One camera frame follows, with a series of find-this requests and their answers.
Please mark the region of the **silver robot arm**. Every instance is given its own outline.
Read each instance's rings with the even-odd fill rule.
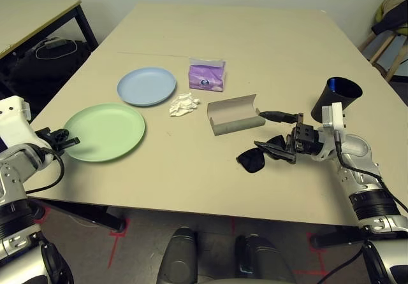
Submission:
[[[383,183],[370,145],[359,136],[346,134],[341,103],[322,108],[323,126],[318,130],[303,124],[302,113],[259,115],[275,122],[296,122],[286,143],[282,144],[282,136],[267,143],[255,142],[272,158],[294,164],[297,153],[306,153],[316,161],[334,161],[339,182],[358,219],[372,283],[408,283],[408,219],[400,214],[395,204],[398,199]]]
[[[67,263],[34,223],[23,183],[79,140],[67,141],[64,129],[34,132],[30,119],[20,97],[0,101],[0,137],[8,147],[0,153],[0,283],[72,284]]]

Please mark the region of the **plate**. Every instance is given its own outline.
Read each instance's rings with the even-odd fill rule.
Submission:
[[[71,157],[89,162],[112,160],[130,151],[145,133],[145,121],[124,104],[107,103],[79,111],[64,126],[80,143],[65,149]]]
[[[166,69],[144,67],[125,75],[117,85],[120,98],[134,106],[152,106],[173,93],[176,79]]]

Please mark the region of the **black sunglasses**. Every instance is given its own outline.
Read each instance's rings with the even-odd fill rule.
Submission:
[[[275,144],[281,147],[283,150],[286,147],[285,139],[283,138],[283,136],[276,136],[267,141],[267,143]],[[248,173],[253,174],[257,171],[260,171],[265,166],[265,157],[263,156],[264,152],[264,150],[258,147],[252,148],[250,150],[247,150],[246,152],[241,153],[237,157],[237,161],[245,168]],[[274,157],[270,153],[268,153],[268,155],[273,159],[279,159],[278,157]]]

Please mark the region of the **cup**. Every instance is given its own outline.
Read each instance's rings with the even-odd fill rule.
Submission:
[[[331,77],[326,82],[323,93],[320,95],[310,114],[314,120],[322,123],[321,107],[331,106],[332,103],[340,101],[344,110],[361,95],[363,95],[363,90],[357,83],[343,77]]]

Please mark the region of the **beige table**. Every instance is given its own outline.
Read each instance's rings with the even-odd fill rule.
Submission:
[[[81,18],[84,13],[80,4],[80,0],[0,0],[0,59],[35,35],[43,32],[41,38],[44,38],[71,18]],[[86,24],[80,24],[82,32],[87,31],[82,26]],[[95,37],[92,39],[88,32],[84,36],[92,47]]]
[[[256,93],[255,103],[261,111],[304,111],[305,123],[317,127],[310,117],[316,98],[329,77],[343,76],[359,83],[364,91],[346,109],[348,133],[358,134],[371,144],[373,159],[380,164],[385,182],[408,203],[407,108],[324,13],[170,8],[165,4],[138,6],[40,113],[33,127],[57,129],[83,108],[121,103],[117,82],[126,73],[145,66],[171,71],[178,81],[174,95],[192,92],[201,99],[200,107],[177,118],[168,115],[171,99],[157,106],[135,108],[147,124],[145,137],[136,149],[118,160],[102,163],[79,162],[65,155],[67,173],[63,181],[35,196],[354,225],[354,213],[330,162],[313,162],[300,155],[293,166],[266,158],[265,168],[256,174],[245,172],[236,162],[237,155],[254,147],[254,140],[287,134],[291,125],[267,122],[262,127],[215,137],[206,113],[209,102]],[[170,20],[173,16],[168,17],[171,11],[174,24]],[[207,22],[200,21],[203,13],[208,15]],[[295,30],[295,24],[301,24],[302,30]],[[228,79],[223,93],[189,90],[188,55],[226,59]],[[26,189],[53,181],[58,170],[57,164],[52,164],[32,177]]]

